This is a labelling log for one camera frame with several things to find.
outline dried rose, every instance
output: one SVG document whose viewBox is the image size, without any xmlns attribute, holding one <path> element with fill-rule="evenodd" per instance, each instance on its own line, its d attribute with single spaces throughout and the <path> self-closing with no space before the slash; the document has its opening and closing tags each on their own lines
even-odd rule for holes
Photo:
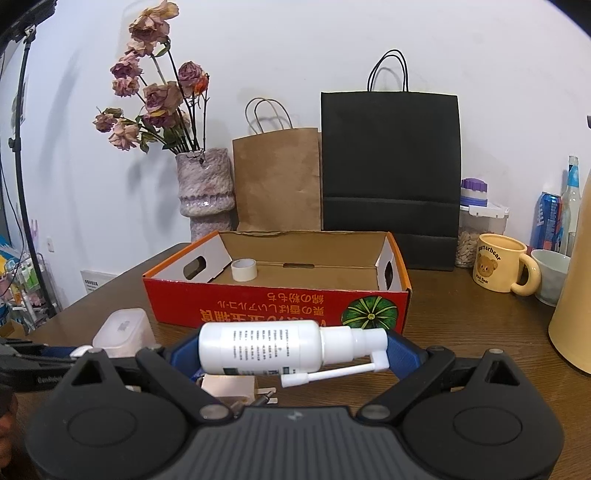
<svg viewBox="0 0 591 480">
<path fill-rule="evenodd" d="M 170 25 L 165 21 L 154 22 L 150 17 L 139 17 L 129 26 L 131 38 L 143 42 L 163 42 L 170 32 Z"/>
<path fill-rule="evenodd" d="M 144 10 L 144 13 L 151 17 L 157 15 L 162 20 L 170 20 L 171 18 L 178 16 L 178 5 L 168 2 L 168 0 L 163 0 L 159 6 L 147 8 Z"/>
<path fill-rule="evenodd" d="M 171 128 L 177 123 L 176 115 L 171 115 L 164 108 L 148 113 L 142 117 L 144 122 L 155 128 Z"/>
<path fill-rule="evenodd" d="M 193 92 L 195 95 L 201 95 L 209 86 L 209 75 L 207 73 L 201 75 L 201 78 L 193 86 Z"/>
<path fill-rule="evenodd" d="M 191 95 L 193 86 L 199 81 L 203 75 L 201 65 L 197 65 L 192 61 L 186 61 L 178 69 L 178 82 L 183 88 L 185 95 Z"/>
<path fill-rule="evenodd" d="M 139 126 L 135 123 L 128 123 L 122 118 L 117 120 L 117 124 L 113 129 L 113 134 L 109 137 L 109 142 L 120 150 L 129 150 L 131 147 L 136 147 L 139 143 Z"/>
<path fill-rule="evenodd" d="M 94 123 L 96 129 L 99 132 L 105 134 L 113 130 L 113 125 L 117 123 L 117 119 L 112 113 L 100 113 L 96 116 L 96 120 L 92 123 Z"/>
<path fill-rule="evenodd" d="M 148 113 L 165 109 L 172 114 L 183 101 L 183 95 L 176 82 L 168 82 L 166 85 L 155 83 L 144 88 L 146 110 Z"/>
<path fill-rule="evenodd" d="M 138 61 L 139 57 L 137 53 L 130 52 L 124 57 L 121 57 L 119 61 L 111 67 L 111 73 L 115 75 L 116 79 L 137 77 L 143 72 L 138 65 Z"/>
<path fill-rule="evenodd" d="M 113 80 L 113 90 L 115 95 L 120 97 L 131 97 L 139 92 L 139 83 L 137 78 L 123 78 Z"/>
<path fill-rule="evenodd" d="M 143 42 L 163 42 L 170 32 L 170 20 L 178 15 L 176 4 L 164 0 L 155 8 L 147 8 L 129 25 L 131 37 Z"/>
<path fill-rule="evenodd" d="M 131 39 L 127 43 L 128 50 L 125 53 L 135 52 L 138 57 L 145 57 L 146 55 L 152 55 L 155 46 L 156 42 L 137 41 Z"/>
</svg>

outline black paper bag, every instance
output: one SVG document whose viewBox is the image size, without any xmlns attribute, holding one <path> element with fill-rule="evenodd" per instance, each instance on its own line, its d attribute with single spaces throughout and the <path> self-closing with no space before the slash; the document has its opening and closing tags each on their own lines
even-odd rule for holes
<svg viewBox="0 0 591 480">
<path fill-rule="evenodd" d="M 367 92 L 322 93 L 325 230 L 390 231 L 408 268 L 452 270 L 460 206 L 457 97 L 408 91 L 387 52 Z M 396 56 L 402 92 L 371 91 Z"/>
</svg>

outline red cardboard box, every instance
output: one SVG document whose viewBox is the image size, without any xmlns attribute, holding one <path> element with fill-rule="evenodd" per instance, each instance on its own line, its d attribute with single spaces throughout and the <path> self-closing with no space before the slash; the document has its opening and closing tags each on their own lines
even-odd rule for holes
<svg viewBox="0 0 591 480">
<path fill-rule="evenodd" d="M 230 263 L 256 260 L 239 283 Z M 214 232 L 144 274 L 159 322 L 313 319 L 322 326 L 392 328 L 402 333 L 411 297 L 391 233 Z"/>
</svg>

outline metal screw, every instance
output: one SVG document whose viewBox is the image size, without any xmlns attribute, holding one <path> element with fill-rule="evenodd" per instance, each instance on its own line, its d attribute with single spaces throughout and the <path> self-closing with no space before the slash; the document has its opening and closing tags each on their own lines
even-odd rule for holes
<svg viewBox="0 0 591 480">
<path fill-rule="evenodd" d="M 225 419 L 230 414 L 230 411 L 225 405 L 212 403 L 201 407 L 199 414 L 205 420 L 221 420 Z"/>
<path fill-rule="evenodd" d="M 361 409 L 361 416 L 368 420 L 383 420 L 390 416 L 390 409 L 383 405 L 366 405 Z"/>
</svg>

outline wooden table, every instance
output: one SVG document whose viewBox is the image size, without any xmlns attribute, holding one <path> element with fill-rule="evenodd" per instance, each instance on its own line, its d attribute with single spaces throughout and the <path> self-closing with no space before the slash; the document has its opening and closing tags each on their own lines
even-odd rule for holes
<svg viewBox="0 0 591 480">
<path fill-rule="evenodd" d="M 90 343 L 110 313 L 142 307 L 148 312 L 156 340 L 171 345 L 189 332 L 188 328 L 155 321 L 141 276 L 184 245 L 147 260 L 87 295 L 29 336 L 50 345 Z M 405 336 L 420 346 L 444 345 L 458 356 L 481 356 L 490 347 L 508 352 L 551 405 L 564 427 L 564 450 L 552 480 L 584 480 L 591 477 L 591 378 L 573 370 L 553 350 L 548 322 L 553 309 L 533 296 L 517 297 L 494 293 L 476 285 L 471 273 L 411 271 L 413 298 Z M 355 411 L 386 390 L 395 378 L 389 372 L 336 378 L 293 387 L 279 392 L 283 406 L 349 405 Z M 260 380 L 270 386 L 270 378 Z M 19 395 L 19 425 L 47 393 Z M 32 480 L 38 476 L 22 447 L 4 474 L 9 480 Z"/>
</svg>

